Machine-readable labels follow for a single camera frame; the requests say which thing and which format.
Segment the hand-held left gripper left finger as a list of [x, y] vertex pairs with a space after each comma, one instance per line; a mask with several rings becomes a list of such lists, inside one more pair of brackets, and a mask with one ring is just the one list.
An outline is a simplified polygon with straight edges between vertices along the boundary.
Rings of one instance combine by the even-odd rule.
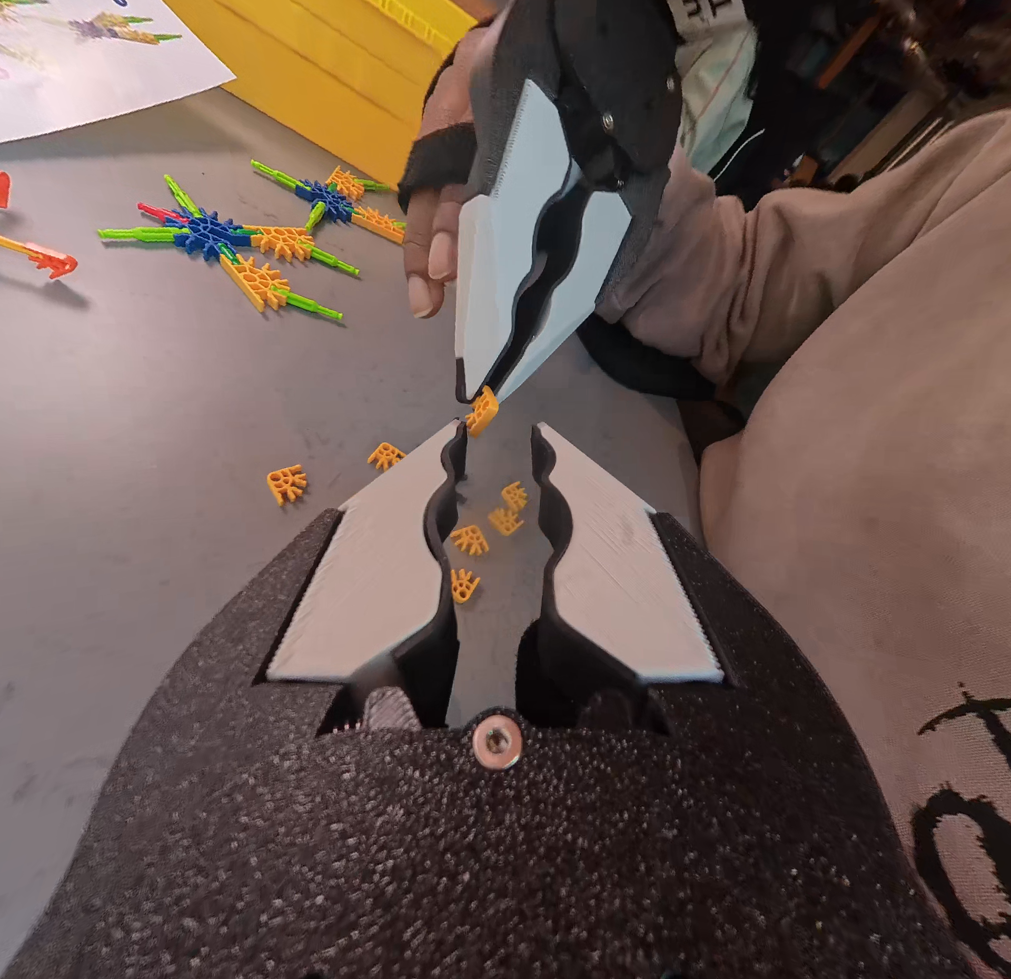
[[335, 531], [265, 670], [270, 682], [349, 683], [376, 660], [453, 675], [459, 648], [444, 541], [468, 436], [451, 420], [339, 508]]

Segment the person's right forearm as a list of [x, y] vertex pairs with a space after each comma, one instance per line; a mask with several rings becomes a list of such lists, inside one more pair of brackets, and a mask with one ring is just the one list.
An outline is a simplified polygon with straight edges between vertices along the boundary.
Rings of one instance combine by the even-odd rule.
[[1009, 177], [1009, 110], [954, 126], [853, 192], [793, 187], [747, 211], [676, 146], [644, 249], [594, 310], [714, 383], [742, 361], [784, 361], [827, 316], [904, 256], [913, 289], [952, 253], [920, 249]]

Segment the orange grey toy assembly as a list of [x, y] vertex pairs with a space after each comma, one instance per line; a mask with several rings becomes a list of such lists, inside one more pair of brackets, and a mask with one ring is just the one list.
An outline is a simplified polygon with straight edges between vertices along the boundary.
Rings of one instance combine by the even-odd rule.
[[[10, 175], [1, 171], [1, 211], [9, 209], [11, 195]], [[48, 273], [49, 279], [64, 278], [72, 273], [78, 265], [78, 261], [72, 255], [57, 252], [34, 243], [21, 242], [16, 239], [1, 235], [1, 248], [12, 253], [19, 254], [27, 258], [38, 270]]]

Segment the white instruction sheet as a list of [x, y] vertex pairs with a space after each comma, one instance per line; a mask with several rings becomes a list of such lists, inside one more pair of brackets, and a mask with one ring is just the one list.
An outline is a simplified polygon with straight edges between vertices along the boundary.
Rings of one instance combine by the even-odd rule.
[[163, 0], [1, 0], [1, 142], [134, 113], [234, 80]]

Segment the beige sweatshirt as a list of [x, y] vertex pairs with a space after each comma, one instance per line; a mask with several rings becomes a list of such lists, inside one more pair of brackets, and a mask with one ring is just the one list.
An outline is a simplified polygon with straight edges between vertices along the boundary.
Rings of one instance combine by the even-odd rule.
[[750, 304], [782, 363], [702, 464], [714, 555], [853, 727], [927, 893], [1009, 977], [1009, 267], [894, 260], [840, 305]]

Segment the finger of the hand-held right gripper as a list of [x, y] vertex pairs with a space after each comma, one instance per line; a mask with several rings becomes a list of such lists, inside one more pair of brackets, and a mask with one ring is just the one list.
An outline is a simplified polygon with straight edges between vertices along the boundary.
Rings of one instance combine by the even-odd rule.
[[499, 163], [459, 220], [456, 392], [500, 398], [533, 358], [553, 286], [571, 268], [582, 173], [556, 101], [533, 78], [517, 91]]
[[539, 284], [547, 285], [546, 290], [532, 290], [542, 299], [538, 325], [494, 389], [499, 402], [528, 380], [593, 310], [630, 223], [631, 214], [619, 193], [598, 190], [589, 194], [566, 271], [549, 275], [558, 268], [559, 259], [551, 256], [539, 279]]

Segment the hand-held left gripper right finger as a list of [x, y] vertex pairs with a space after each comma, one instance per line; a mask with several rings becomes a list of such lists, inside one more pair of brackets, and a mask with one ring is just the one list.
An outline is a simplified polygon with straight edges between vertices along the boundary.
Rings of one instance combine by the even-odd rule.
[[544, 422], [533, 427], [531, 448], [538, 526], [551, 546], [540, 615], [545, 674], [560, 687], [723, 682], [657, 511]]

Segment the blue yellow green toy assembly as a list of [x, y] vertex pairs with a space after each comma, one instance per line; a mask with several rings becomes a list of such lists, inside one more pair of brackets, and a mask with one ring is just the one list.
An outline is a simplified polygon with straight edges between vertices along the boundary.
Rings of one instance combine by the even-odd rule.
[[391, 188], [360, 179], [342, 168], [335, 168], [328, 179], [317, 181], [297, 179], [257, 160], [250, 164], [260, 176], [309, 205], [306, 223], [292, 227], [222, 219], [217, 212], [199, 206], [175, 179], [166, 175], [164, 180], [176, 203], [174, 209], [161, 210], [139, 203], [137, 211], [155, 220], [156, 226], [100, 229], [97, 237], [103, 242], [172, 245], [188, 255], [215, 262], [259, 313], [280, 312], [290, 306], [342, 323], [342, 313], [297, 294], [281, 271], [272, 267], [267, 259], [259, 261], [255, 252], [272, 255], [282, 262], [315, 262], [349, 278], [359, 278], [359, 268], [320, 248], [313, 237], [314, 231], [324, 223], [355, 226], [402, 245], [407, 223], [362, 203], [365, 193], [390, 192]]

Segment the yellow plastic bin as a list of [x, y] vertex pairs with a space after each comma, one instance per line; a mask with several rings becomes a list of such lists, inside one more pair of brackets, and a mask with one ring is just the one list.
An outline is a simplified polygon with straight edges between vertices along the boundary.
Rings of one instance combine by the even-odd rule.
[[163, 0], [234, 73], [232, 92], [395, 186], [423, 99], [489, 0]]

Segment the small yellow connectors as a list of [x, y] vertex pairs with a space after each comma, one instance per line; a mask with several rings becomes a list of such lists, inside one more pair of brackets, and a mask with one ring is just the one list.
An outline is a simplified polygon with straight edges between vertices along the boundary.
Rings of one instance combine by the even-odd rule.
[[[381, 442], [368, 458], [368, 463], [379, 471], [386, 471], [404, 459], [405, 453], [391, 443]], [[300, 464], [291, 467], [282, 467], [267, 474], [268, 488], [279, 507], [292, 504], [297, 501], [308, 487], [308, 478]], [[510, 536], [517, 531], [524, 520], [518, 515], [512, 514], [502, 504], [491, 511], [487, 516], [487, 522], [494, 527], [502, 536]], [[454, 529], [449, 539], [462, 553], [468, 556], [483, 556], [489, 550], [489, 545], [485, 535], [479, 525], [467, 525]], [[473, 572], [465, 568], [451, 568], [451, 595], [453, 601], [458, 604], [466, 603], [477, 586], [480, 579]]]

